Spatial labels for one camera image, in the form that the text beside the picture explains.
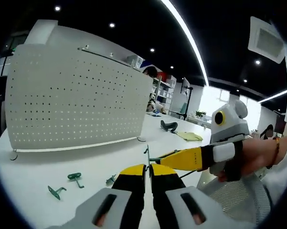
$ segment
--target yellow eye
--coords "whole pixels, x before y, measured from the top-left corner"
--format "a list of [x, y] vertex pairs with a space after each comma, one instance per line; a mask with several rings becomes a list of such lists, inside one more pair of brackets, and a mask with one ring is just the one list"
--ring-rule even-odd
[[224, 112], [219, 111], [218, 113], [216, 113], [214, 117], [214, 121], [215, 123], [217, 123], [217, 125], [222, 125], [225, 122]]

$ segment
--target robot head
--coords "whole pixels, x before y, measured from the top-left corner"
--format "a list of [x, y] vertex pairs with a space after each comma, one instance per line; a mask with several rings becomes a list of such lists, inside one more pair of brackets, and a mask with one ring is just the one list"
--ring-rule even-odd
[[238, 100], [234, 106], [225, 104], [212, 114], [211, 140], [212, 142], [225, 141], [237, 135], [249, 135], [246, 105]]

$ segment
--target human hand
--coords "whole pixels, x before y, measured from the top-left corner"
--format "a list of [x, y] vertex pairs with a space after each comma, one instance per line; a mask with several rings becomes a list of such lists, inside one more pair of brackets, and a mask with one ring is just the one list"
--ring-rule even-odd
[[[243, 141], [243, 151], [241, 155], [242, 166], [241, 175], [247, 176], [262, 167], [272, 164], [276, 153], [276, 140], [246, 139]], [[218, 180], [227, 180], [225, 172], [218, 174]]]

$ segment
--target air vent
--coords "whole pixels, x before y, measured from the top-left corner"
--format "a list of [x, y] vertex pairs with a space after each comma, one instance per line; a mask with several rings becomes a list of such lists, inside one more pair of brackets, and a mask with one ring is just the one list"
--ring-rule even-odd
[[284, 58], [284, 43], [274, 26], [251, 17], [248, 49], [265, 56], [276, 63]]

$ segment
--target hole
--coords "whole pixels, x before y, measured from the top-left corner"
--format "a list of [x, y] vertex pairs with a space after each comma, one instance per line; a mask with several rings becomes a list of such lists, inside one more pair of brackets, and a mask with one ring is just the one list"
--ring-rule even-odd
[[206, 221], [206, 217], [203, 214], [200, 207], [198, 206], [198, 204], [192, 198], [192, 196], [189, 193], [183, 193], [181, 194], [181, 198], [187, 205], [190, 213], [192, 214], [195, 224], [196, 225], [203, 224]]

